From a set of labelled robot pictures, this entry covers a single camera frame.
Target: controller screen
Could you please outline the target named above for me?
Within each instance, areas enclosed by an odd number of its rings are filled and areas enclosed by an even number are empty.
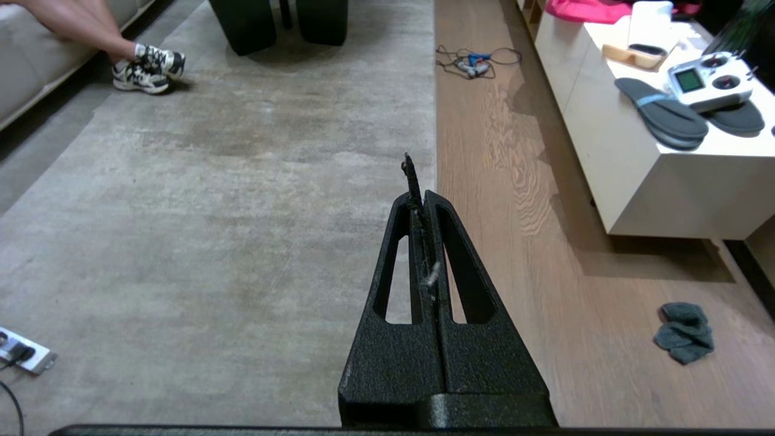
[[[693,68],[676,73],[676,79],[678,79],[678,84],[683,92],[697,91],[705,87],[697,74],[697,70]]]

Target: plug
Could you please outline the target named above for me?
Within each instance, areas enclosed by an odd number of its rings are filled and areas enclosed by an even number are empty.
[[[482,63],[482,64],[478,64],[478,65],[477,65],[477,66],[474,68],[474,72],[476,73],[476,76],[481,76],[481,75],[483,75],[484,73],[486,73],[486,72],[487,72],[487,70],[489,70],[489,69],[490,69],[490,65],[488,65],[488,64],[485,64],[485,63]]]
[[[463,59],[460,59],[455,64],[457,66],[457,69],[461,70],[462,72],[468,74],[468,77],[472,78],[477,75],[476,71],[473,67],[466,65],[466,61]]]
[[[18,362],[24,362],[30,360],[35,355],[35,348],[24,345],[21,341],[15,338],[9,338],[8,335],[0,337],[0,347],[8,354],[5,356],[5,360],[8,361],[8,366],[14,366]]]

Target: tangled cable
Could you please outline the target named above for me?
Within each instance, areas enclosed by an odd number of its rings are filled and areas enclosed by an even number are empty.
[[[495,54],[498,52],[514,54],[515,59],[513,61],[498,60],[495,58]],[[522,62],[522,53],[509,47],[501,47],[490,53],[482,54],[475,53],[467,48],[461,48],[458,51],[452,52],[448,51],[443,45],[439,45],[436,48],[436,53],[446,56],[448,60],[445,63],[436,59],[436,65],[441,66],[447,73],[458,75],[467,80],[475,78],[494,79],[496,76],[493,64],[517,65]]]

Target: wooden floor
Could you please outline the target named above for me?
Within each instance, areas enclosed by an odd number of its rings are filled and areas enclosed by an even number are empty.
[[[560,424],[775,428],[773,321],[718,244],[605,235],[514,0],[437,0],[436,42],[524,55],[491,81],[437,68],[439,191]],[[670,301],[704,308],[712,355],[683,367],[652,343]]]

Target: black stool leg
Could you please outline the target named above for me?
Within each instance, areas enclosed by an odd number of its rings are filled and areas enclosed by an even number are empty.
[[[347,37],[348,0],[296,0],[298,26],[310,43],[340,46]]]
[[[238,55],[263,50],[277,40],[269,0],[210,0],[210,5]]]
[[[288,0],[280,0],[280,12],[283,14],[283,26],[286,29],[293,27],[293,21],[291,20],[291,5]]]

